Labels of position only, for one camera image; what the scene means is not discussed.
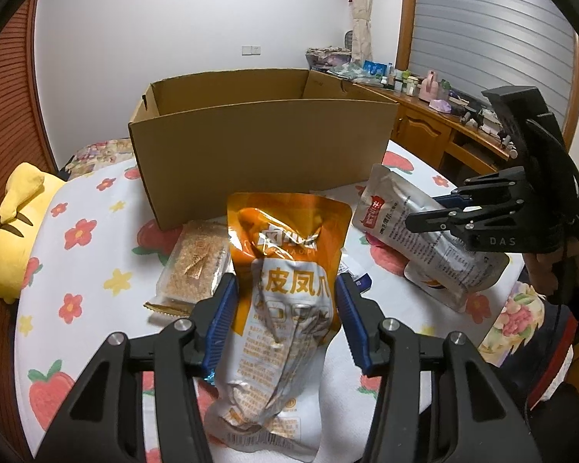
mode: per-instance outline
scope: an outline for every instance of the wooden bed frame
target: wooden bed frame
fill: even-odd
[[[56,173],[42,123],[34,75],[34,15],[26,0],[0,33],[0,202],[8,176],[22,162]],[[17,305],[0,300],[0,431],[31,459],[15,398],[13,337]]]

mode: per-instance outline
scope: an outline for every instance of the pink kettle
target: pink kettle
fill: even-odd
[[[427,102],[431,102],[438,98],[440,84],[437,82],[437,77],[438,75],[435,71],[429,72],[427,77],[420,84],[420,92],[418,93],[418,98]]]

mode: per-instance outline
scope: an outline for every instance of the plush ear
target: plush ear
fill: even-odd
[[[18,165],[8,178],[6,195],[0,204],[1,224],[15,219],[17,208],[32,198],[43,186],[44,181],[45,175],[34,165],[26,162]]]

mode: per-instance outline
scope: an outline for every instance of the cabinet door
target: cabinet door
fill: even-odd
[[[395,142],[434,169],[440,166],[450,127],[414,110],[406,110]]]
[[[395,141],[397,144],[401,144],[399,139],[399,128],[401,126],[401,122],[403,121],[403,117],[405,116],[405,107],[402,104],[399,104],[399,109],[397,109],[397,117],[394,120],[393,131],[390,134],[390,139]]]

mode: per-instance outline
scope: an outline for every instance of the box on desk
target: box on desk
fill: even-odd
[[[162,230],[226,214],[238,191],[307,193],[368,179],[398,104],[306,69],[191,74],[151,84],[129,131]]]

